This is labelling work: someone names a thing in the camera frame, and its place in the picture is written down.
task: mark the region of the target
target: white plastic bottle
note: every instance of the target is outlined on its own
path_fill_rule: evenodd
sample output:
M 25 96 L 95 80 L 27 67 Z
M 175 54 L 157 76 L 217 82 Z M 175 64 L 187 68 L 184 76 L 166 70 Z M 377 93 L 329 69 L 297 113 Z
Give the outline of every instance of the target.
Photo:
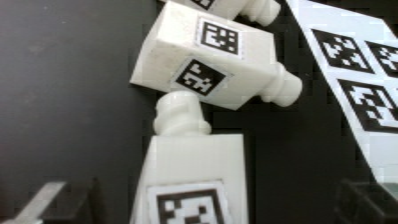
M 248 224 L 244 138 L 210 135 L 196 94 L 169 93 L 157 105 L 130 224 Z
M 169 1 L 146 37 L 132 83 L 191 90 L 239 109 L 255 95 L 288 106 L 303 81 L 276 60 L 274 35 Z
M 173 0 L 192 8 L 207 11 L 226 19 L 235 19 L 239 14 L 248 16 L 253 22 L 269 26 L 279 11 L 281 5 L 276 0 Z

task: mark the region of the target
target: bottle neck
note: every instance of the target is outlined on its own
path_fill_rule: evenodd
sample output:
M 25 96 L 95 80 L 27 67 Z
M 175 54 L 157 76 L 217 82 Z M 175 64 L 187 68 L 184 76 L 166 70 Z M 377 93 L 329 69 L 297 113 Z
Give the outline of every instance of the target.
M 212 127 L 203 119 L 198 96 L 189 91 L 171 92 L 159 100 L 155 132 L 164 136 L 208 135 Z
M 276 78 L 265 89 L 260 91 L 260 96 L 265 102 L 274 102 L 281 107 L 294 104 L 303 92 L 303 81 L 297 76 L 287 71 L 281 63 L 276 64 Z
M 249 17 L 249 20 L 269 26 L 274 22 L 281 11 L 281 5 L 276 0 L 249 0 L 240 14 Z

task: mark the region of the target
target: black background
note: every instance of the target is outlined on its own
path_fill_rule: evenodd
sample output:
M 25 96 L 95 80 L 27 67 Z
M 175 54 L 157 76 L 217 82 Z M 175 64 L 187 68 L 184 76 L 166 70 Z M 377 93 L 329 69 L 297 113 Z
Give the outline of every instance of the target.
M 384 18 L 397 33 L 397 1 L 319 2 Z M 335 220 L 340 180 L 370 181 L 372 174 L 281 3 L 264 29 L 304 81 L 299 102 L 281 108 L 255 98 L 239 111 L 203 108 L 214 133 L 246 134 L 251 223 L 319 224 Z M 160 6 L 155 0 L 0 1 L 0 220 L 45 182 L 98 177 L 109 223 L 128 223 L 162 95 L 128 80 Z

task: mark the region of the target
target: marker sticker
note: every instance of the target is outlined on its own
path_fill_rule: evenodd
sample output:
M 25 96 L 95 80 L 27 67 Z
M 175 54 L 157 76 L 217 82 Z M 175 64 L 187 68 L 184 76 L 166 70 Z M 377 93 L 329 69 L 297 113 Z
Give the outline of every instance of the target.
M 340 80 L 363 129 L 398 133 L 398 107 L 384 86 Z
M 370 41 L 367 44 L 388 76 L 398 78 L 398 48 Z
M 232 224 L 221 181 L 148 188 L 152 224 Z
M 198 45 L 242 58 L 242 31 L 201 18 Z
M 374 73 L 354 38 L 315 29 L 313 33 L 329 65 L 359 72 Z
M 173 77 L 173 88 L 184 87 L 207 99 L 228 83 L 232 75 L 216 69 L 203 60 L 189 57 L 178 73 Z
M 192 0 L 192 2 L 205 10 L 210 10 L 216 0 Z

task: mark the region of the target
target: black square pattern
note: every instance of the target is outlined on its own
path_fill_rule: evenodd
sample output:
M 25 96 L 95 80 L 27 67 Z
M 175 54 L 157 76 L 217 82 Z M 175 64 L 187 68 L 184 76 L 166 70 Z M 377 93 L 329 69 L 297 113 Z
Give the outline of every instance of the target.
M 160 224 L 224 224 L 217 190 L 157 196 Z
M 398 78 L 398 48 L 368 41 L 367 43 L 388 76 Z
M 221 51 L 240 54 L 239 32 L 205 21 L 201 44 Z
M 216 0 L 192 0 L 192 2 L 203 7 L 203 9 L 210 10 Z
M 352 37 L 313 30 L 329 65 L 359 72 L 374 73 L 358 43 Z
M 192 59 L 184 68 L 176 83 L 200 95 L 208 96 L 224 79 L 226 75 L 203 62 Z
M 363 129 L 398 133 L 398 107 L 384 86 L 338 80 Z

